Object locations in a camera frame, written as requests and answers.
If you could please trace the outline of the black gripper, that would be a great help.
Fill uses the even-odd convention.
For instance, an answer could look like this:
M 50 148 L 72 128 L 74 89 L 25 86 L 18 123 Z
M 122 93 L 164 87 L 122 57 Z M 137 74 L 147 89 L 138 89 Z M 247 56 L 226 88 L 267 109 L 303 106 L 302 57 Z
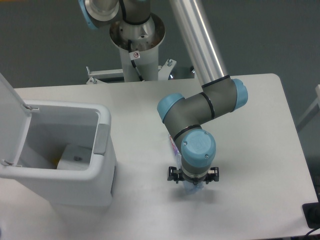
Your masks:
M 200 182 L 205 182 L 207 185 L 211 182 L 218 182 L 220 180 L 220 172 L 218 167 L 211 167 L 209 171 L 200 174 L 191 174 L 184 168 L 177 169 L 174 166 L 169 166 L 167 170 L 167 181 L 174 181 L 177 184 L 181 181 L 187 181 L 193 185 Z

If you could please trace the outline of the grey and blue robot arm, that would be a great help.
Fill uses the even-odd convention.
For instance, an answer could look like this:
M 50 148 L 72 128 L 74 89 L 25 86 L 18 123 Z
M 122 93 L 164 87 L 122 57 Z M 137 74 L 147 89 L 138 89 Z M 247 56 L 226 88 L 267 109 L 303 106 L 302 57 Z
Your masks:
M 152 13 L 148 0 L 81 0 L 86 24 L 96 30 L 109 25 L 118 48 L 126 82 L 158 81 L 159 46 L 165 37 L 162 20 Z M 214 35 L 199 0 L 172 0 L 170 6 L 188 55 L 201 84 L 191 97 L 172 93 L 161 99 L 157 111 L 181 155 L 178 167 L 169 167 L 167 179 L 193 185 L 217 182 L 212 166 L 216 141 L 202 125 L 243 107 L 248 91 L 227 73 Z

